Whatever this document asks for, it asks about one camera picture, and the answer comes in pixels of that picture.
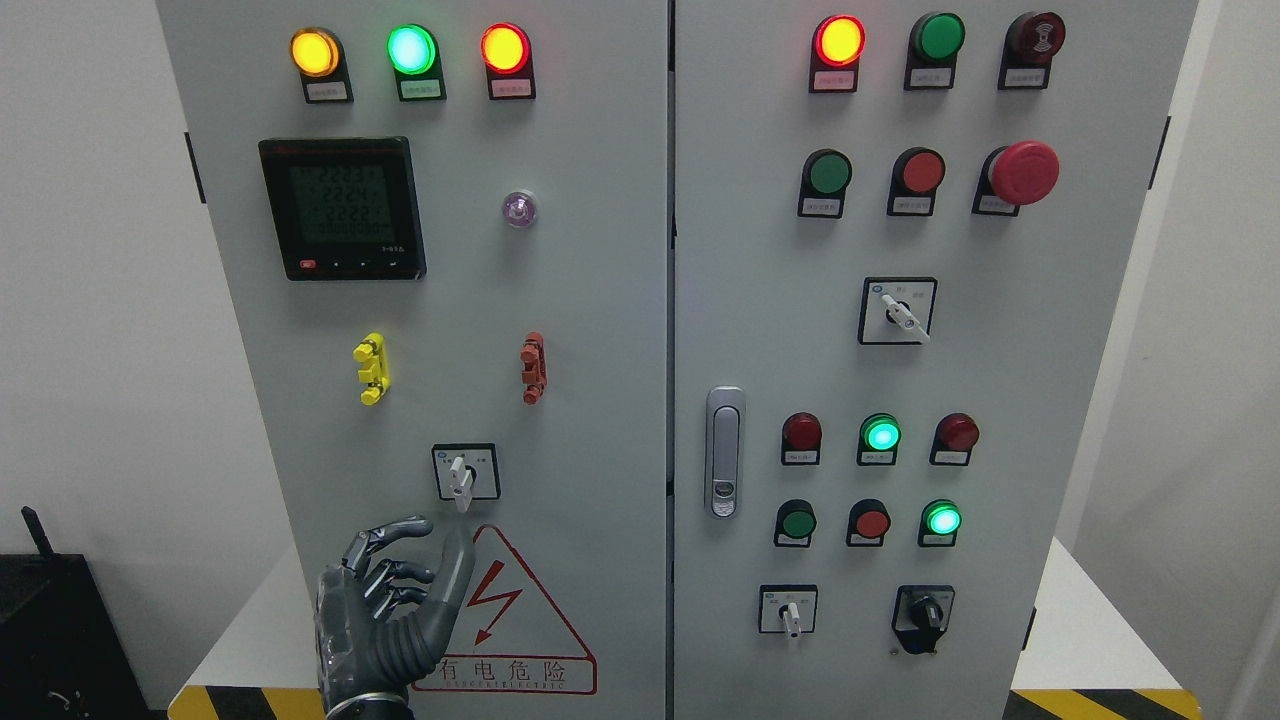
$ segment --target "gray metal panel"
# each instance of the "gray metal panel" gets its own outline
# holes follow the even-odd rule
[[[997,92],[1007,0],[676,6],[676,716],[998,717],[1030,615],[1194,3],[1060,0],[1047,91]],[[908,33],[952,10],[969,31],[956,87],[902,91]],[[813,31],[854,12],[868,32],[859,91],[810,96]],[[1042,140],[1057,188],[1020,218],[970,214],[987,154]],[[897,155],[942,152],[929,219],[884,214]],[[810,151],[854,163],[842,220],[796,218]],[[863,278],[937,277],[927,347],[856,342]],[[703,510],[707,392],[741,387],[742,502]],[[783,420],[823,423],[822,465],[778,462]],[[893,413],[893,468],[858,468],[856,433]],[[952,411],[982,428],[969,468],[928,464]],[[774,512],[813,502],[810,550],[776,548]],[[883,548],[845,547],[850,507],[884,501]],[[927,502],[964,512],[955,548],[916,547]],[[817,632],[756,633],[758,588],[814,583]],[[955,585],[936,656],[891,655],[895,591]]]
[[[494,523],[520,550],[594,652],[599,692],[415,693],[420,716],[660,716],[667,4],[157,4],[308,582],[358,529],[424,510],[460,521],[430,447],[494,442],[503,497],[462,521]],[[488,99],[479,40],[499,20],[531,37],[535,101]],[[403,22],[435,33],[447,101],[397,101],[384,46]],[[306,26],[344,44],[353,105],[302,101],[288,46]],[[256,142],[380,135],[412,146],[426,278],[285,281]],[[516,188],[540,201],[525,232],[499,217]],[[351,351],[370,331],[387,337],[393,387],[364,407]],[[547,338],[550,378],[532,407],[517,360],[529,331]],[[411,542],[402,555],[438,548]],[[453,647],[476,630],[460,626]]]

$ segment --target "robotic hand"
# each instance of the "robotic hand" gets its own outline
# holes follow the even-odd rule
[[[406,685],[435,670],[444,656],[471,583],[475,548],[461,528],[444,541],[436,571],[416,562],[370,557],[401,538],[431,533],[421,515],[356,534],[340,565],[320,574],[316,592],[316,646],[320,693],[328,720],[412,720]],[[396,585],[411,579],[430,584]],[[388,620],[397,606],[417,610]]]

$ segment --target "green push button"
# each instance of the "green push button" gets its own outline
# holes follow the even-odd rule
[[[795,510],[782,518],[782,533],[792,539],[804,539],[813,534],[818,527],[818,520],[812,512]]]
[[[952,13],[927,15],[915,26],[913,45],[925,60],[950,60],[964,45],[964,22]]]
[[[809,184],[823,195],[835,195],[845,190],[852,176],[854,168],[849,159],[833,150],[809,163]]]

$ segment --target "black and yellow hazard stripe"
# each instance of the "black and yellow hazard stripe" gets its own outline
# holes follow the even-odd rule
[[[188,685],[170,720],[324,720],[320,692]],[[1004,720],[1203,720],[1187,691],[1016,691]]]
[[[320,691],[187,685],[169,705],[170,720],[324,720]]]
[[[1202,720],[1187,691],[1016,691],[1004,720]]]

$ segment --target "white table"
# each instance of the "white table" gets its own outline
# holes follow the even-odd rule
[[[1014,689],[1179,687],[1057,539],[1036,607]],[[315,688],[314,632],[311,598],[291,547],[187,684]]]

